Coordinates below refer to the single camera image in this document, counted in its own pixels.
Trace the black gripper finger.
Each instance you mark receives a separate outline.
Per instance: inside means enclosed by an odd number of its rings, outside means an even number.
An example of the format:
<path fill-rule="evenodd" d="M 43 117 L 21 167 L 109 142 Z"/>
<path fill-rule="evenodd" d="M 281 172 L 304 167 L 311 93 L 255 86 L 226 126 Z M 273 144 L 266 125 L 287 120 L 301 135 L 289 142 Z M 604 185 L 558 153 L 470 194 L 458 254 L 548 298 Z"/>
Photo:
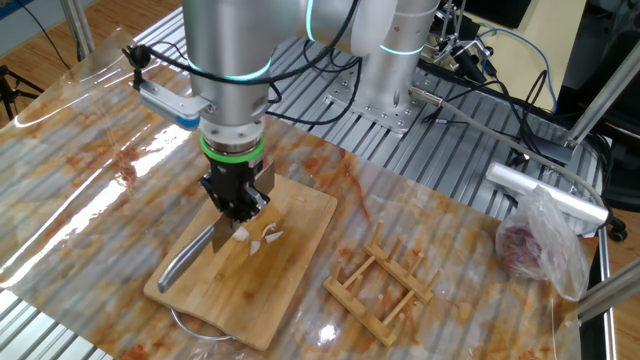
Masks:
<path fill-rule="evenodd" d="M 259 214 L 270 202 L 270 198 L 255 188 L 243 188 L 234 202 L 232 218 L 236 222 L 246 222 Z"/>
<path fill-rule="evenodd" d="M 207 172 L 200 180 L 215 207 L 224 215 L 232 219 L 233 185 L 226 175 Z"/>

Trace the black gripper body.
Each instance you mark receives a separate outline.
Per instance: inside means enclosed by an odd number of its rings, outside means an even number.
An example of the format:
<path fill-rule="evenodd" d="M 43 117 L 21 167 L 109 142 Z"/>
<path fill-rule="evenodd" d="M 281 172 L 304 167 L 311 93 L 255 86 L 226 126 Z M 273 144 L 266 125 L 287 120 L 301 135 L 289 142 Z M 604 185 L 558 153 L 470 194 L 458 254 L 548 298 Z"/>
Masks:
<path fill-rule="evenodd" d="M 229 163 L 209 158 L 209 163 L 210 172 L 226 175 L 230 178 L 233 185 L 232 208 L 234 208 L 234 202 L 241 189 L 255 188 L 255 177 L 263 169 L 263 161 L 256 159 L 238 163 Z"/>

